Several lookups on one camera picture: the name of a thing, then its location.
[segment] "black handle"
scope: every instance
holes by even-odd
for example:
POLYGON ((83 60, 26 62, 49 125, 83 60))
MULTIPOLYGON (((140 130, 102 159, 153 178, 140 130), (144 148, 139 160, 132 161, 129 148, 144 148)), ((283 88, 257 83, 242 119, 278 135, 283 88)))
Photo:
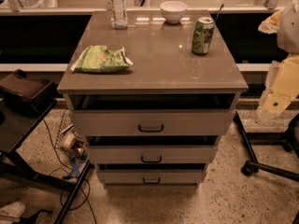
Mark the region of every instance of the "black handle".
POLYGON ((142 128, 142 126, 139 124, 138 125, 138 130, 140 132, 143 132, 143 133, 159 133, 159 132, 162 132, 164 130, 164 126, 162 124, 160 128, 153 129, 153 128, 142 128))
POLYGON ((157 160, 157 161, 146 161, 146 160, 143 158, 143 156, 141 156, 141 161, 142 161, 142 162, 161 162, 161 161, 162 161, 162 156, 159 156, 159 160, 157 160))
POLYGON ((160 177, 158 178, 157 181, 152 181, 152 180, 146 180, 146 178, 142 178, 143 184, 148 184, 148 185, 153 185, 153 184, 159 184, 160 183, 160 177))

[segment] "gray cabinet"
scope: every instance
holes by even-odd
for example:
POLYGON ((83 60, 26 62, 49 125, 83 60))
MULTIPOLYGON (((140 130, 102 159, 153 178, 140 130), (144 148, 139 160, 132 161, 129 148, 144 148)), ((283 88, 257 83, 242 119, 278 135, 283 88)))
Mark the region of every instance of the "gray cabinet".
POLYGON ((72 63, 87 46, 109 43, 122 44, 134 66, 91 75, 72 73, 70 63, 58 91, 104 186, 198 186, 247 84, 217 28, 208 55, 192 54, 206 11, 189 11, 178 25, 159 20, 160 11, 128 16, 129 28, 114 30, 108 12, 95 12, 72 63))

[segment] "can top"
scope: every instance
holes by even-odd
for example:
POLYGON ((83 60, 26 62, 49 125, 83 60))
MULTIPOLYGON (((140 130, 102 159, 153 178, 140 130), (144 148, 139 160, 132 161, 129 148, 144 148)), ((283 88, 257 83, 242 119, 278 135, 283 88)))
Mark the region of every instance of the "can top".
POLYGON ((211 24, 214 22, 214 20, 210 17, 200 17, 198 19, 199 22, 203 23, 203 24, 211 24))

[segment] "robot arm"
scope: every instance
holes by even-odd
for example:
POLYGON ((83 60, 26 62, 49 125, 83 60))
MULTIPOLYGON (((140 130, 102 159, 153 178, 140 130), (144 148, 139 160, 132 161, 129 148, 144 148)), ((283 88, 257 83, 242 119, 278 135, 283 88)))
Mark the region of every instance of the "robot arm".
POLYGON ((299 0, 292 0, 276 17, 279 17, 278 23, 270 17, 270 25, 265 26, 267 21, 264 21, 259 30, 275 31, 273 26, 278 26, 278 46, 289 52, 289 56, 279 64, 269 91, 262 95, 266 97, 261 98, 258 112, 267 117, 280 115, 299 95, 299 0))

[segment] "green snack bag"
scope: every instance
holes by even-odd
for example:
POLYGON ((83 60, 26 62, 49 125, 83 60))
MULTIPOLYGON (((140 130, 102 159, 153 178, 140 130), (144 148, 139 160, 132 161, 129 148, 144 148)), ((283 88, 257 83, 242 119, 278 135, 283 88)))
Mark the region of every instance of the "green snack bag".
POLYGON ((111 73, 124 70, 133 63, 122 49, 107 49, 106 46, 87 47, 71 67, 74 72, 111 73))

